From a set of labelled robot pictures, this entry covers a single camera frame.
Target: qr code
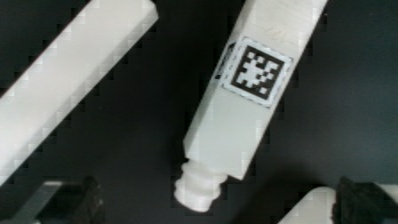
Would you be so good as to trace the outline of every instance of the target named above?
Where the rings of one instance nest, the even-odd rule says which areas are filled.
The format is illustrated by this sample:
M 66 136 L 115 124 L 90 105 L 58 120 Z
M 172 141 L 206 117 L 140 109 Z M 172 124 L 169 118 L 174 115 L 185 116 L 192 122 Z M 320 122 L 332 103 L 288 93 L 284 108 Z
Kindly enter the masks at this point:
M 224 87 L 263 105 L 272 104 L 281 86 L 281 78 L 289 66 L 289 58 L 252 40 L 243 40 L 241 52 L 236 52 L 236 67 Z

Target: white plastic piece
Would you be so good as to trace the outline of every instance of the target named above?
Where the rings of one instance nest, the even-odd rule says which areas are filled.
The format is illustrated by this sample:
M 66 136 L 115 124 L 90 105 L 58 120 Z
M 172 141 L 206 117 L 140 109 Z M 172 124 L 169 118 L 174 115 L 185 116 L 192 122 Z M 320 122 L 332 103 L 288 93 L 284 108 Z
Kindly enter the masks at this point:
M 190 161 L 238 179 L 245 176 L 325 3 L 327 0 L 247 0 L 241 9 L 185 136 Z M 181 197 L 178 200 L 195 210 Z
M 149 0 L 89 2 L 0 98 L 0 185 L 156 18 Z
M 199 163 L 183 164 L 183 176 L 176 182 L 176 198 L 188 208 L 204 212 L 220 195 L 220 183 L 227 175 L 218 173 Z
M 332 224 L 334 203 L 334 189 L 329 187 L 316 188 L 304 196 L 279 224 Z

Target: white object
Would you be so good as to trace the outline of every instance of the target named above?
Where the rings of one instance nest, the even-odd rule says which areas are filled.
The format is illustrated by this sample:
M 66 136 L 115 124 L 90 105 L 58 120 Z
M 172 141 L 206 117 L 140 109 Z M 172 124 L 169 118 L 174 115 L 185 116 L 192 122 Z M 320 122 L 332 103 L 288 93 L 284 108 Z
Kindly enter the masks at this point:
M 334 189 L 329 187 L 318 187 L 304 196 L 279 224 L 332 224 L 334 203 Z
M 89 2 L 0 98 L 0 185 L 156 18 L 149 0 Z
M 188 133 L 176 199 L 210 209 L 241 179 L 327 0 L 247 0 Z

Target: black background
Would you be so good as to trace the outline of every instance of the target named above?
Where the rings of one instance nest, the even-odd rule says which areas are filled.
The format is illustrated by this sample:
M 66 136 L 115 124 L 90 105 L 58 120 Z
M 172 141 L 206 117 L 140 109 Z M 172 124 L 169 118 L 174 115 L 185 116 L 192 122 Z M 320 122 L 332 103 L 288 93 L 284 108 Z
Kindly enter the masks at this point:
M 156 4 L 160 21 L 2 186 L 0 218 L 50 178 L 96 176 L 108 223 L 172 224 L 275 223 L 343 175 L 398 183 L 398 1 L 330 0 L 245 180 L 210 213 L 178 205 L 181 140 L 243 2 Z M 83 5 L 0 0 L 2 88 Z

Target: white cap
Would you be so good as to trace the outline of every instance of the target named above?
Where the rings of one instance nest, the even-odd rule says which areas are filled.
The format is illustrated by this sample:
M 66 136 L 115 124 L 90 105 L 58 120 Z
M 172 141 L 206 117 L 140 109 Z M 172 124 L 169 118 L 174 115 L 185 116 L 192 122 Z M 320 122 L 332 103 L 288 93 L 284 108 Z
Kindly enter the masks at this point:
M 206 212 L 220 196 L 220 183 L 227 175 L 195 161 L 183 164 L 183 176 L 176 181 L 174 196 L 179 203 L 197 212 Z

